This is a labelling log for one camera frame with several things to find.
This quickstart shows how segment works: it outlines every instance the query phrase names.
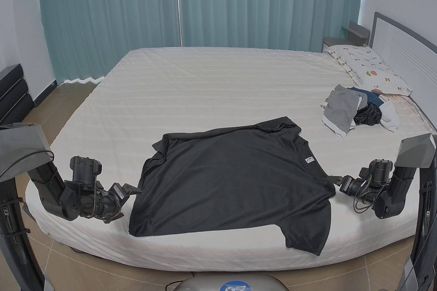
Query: black cushioned headboard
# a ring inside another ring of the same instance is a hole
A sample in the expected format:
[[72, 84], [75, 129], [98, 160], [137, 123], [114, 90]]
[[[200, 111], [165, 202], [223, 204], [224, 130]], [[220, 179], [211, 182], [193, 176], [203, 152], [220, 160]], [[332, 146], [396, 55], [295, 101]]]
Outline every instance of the black cushioned headboard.
[[0, 125], [20, 123], [33, 107], [21, 65], [0, 72]]

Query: black t-shirt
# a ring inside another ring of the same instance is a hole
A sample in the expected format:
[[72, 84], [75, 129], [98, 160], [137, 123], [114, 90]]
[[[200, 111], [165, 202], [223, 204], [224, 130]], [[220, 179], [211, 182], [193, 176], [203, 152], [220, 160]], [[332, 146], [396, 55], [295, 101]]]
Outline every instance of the black t-shirt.
[[287, 117], [168, 133], [143, 167], [129, 233], [156, 236], [276, 224], [287, 247], [320, 255], [335, 188]]

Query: pile of clothes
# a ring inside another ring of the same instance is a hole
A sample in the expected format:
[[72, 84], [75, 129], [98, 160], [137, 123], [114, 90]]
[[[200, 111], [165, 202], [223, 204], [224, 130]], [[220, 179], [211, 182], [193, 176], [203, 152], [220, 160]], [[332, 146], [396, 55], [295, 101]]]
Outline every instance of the pile of clothes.
[[376, 92], [337, 85], [320, 106], [324, 109], [323, 123], [341, 138], [357, 124], [373, 126], [380, 123], [392, 132], [399, 126], [393, 103]]

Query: white headboard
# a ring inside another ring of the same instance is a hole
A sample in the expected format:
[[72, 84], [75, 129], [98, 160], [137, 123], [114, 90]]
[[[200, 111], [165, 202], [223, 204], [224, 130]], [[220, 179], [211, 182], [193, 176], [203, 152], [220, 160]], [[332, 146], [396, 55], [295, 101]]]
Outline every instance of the white headboard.
[[416, 32], [375, 12], [370, 45], [412, 89], [411, 99], [437, 126], [437, 47]]

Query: white bed sheet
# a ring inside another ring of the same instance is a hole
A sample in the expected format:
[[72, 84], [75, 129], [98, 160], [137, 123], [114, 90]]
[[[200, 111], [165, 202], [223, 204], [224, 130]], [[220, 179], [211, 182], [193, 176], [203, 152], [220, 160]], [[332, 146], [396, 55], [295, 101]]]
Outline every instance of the white bed sheet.
[[[431, 126], [408, 98], [392, 100], [401, 126], [359, 125], [342, 140], [322, 123], [320, 103], [337, 85], [354, 82], [329, 54], [246, 48], [152, 48], [129, 52], [74, 112], [52, 144], [56, 166], [71, 179], [69, 159], [101, 161], [98, 179], [137, 185], [151, 145], [163, 133], [199, 132], [288, 116], [326, 173], [356, 177], [375, 158], [395, 160], [402, 138]], [[32, 182], [26, 202], [41, 230], [74, 248], [129, 264], [170, 271], [287, 270], [348, 260], [414, 234], [418, 176], [402, 214], [384, 220], [358, 215], [337, 188], [329, 238], [319, 257], [287, 249], [279, 227], [136, 238], [128, 234], [134, 197], [125, 217], [104, 224], [48, 214]]]

